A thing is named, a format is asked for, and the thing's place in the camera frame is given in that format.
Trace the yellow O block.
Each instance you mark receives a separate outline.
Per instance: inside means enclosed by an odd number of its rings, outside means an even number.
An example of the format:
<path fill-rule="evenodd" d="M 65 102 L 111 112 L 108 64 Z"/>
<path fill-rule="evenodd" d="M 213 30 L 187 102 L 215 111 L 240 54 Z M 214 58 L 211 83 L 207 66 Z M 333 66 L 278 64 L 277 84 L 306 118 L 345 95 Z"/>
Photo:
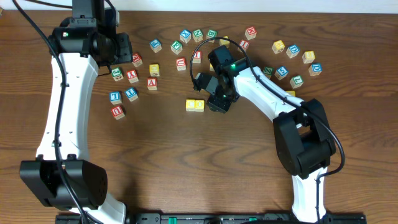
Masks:
<path fill-rule="evenodd" d="M 205 110 L 205 101 L 204 100 L 196 100 L 195 101 L 195 112 L 204 112 Z"/>

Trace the yellow C block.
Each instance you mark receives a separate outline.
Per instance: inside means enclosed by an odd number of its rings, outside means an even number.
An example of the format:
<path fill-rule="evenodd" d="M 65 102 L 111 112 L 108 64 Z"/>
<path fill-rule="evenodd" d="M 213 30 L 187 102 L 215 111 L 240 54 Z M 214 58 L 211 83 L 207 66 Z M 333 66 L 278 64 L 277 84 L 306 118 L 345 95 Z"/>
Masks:
<path fill-rule="evenodd" d="M 196 103 L 196 100 L 192 100 L 192 99 L 186 100 L 186 104 L 185 104 L 186 111 L 195 111 L 195 103 Z"/>

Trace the blue L block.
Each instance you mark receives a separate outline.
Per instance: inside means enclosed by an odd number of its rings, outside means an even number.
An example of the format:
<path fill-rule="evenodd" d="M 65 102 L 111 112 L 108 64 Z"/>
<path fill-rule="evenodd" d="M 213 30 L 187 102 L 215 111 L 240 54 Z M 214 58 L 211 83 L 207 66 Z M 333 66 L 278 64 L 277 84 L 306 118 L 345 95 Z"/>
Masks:
<path fill-rule="evenodd" d="M 119 91 L 114 91 L 109 94 L 109 100 L 113 105 L 118 105 L 122 103 L 121 94 Z"/>

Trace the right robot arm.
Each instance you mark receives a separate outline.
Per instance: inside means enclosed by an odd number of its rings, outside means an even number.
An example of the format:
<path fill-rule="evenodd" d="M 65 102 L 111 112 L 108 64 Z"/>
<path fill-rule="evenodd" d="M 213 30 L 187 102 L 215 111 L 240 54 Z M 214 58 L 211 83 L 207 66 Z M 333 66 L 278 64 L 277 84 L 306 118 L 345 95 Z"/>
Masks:
<path fill-rule="evenodd" d="M 292 96 L 247 58 L 234 59 L 226 47 L 212 50 L 208 60 L 216 75 L 201 85 L 210 94 L 210 110 L 226 113 L 243 97 L 272 121 L 277 156 L 293 180 L 293 214 L 300 222 L 319 222 L 326 214 L 323 181 L 338 145 L 323 105 Z"/>

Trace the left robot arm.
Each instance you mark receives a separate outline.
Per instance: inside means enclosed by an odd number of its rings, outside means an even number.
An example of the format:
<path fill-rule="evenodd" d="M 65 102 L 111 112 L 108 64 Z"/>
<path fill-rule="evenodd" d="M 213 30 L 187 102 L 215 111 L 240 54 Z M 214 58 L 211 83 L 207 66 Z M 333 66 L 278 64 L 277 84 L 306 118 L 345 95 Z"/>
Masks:
<path fill-rule="evenodd" d="M 22 161 L 22 181 L 45 207 L 66 211 L 57 223 L 132 223 L 124 203 L 108 192 L 106 171 L 90 162 L 87 128 L 101 67 L 132 61 L 129 36 L 117 32 L 109 1 L 73 1 L 72 15 L 44 36 L 52 57 L 47 124 L 34 160 Z"/>

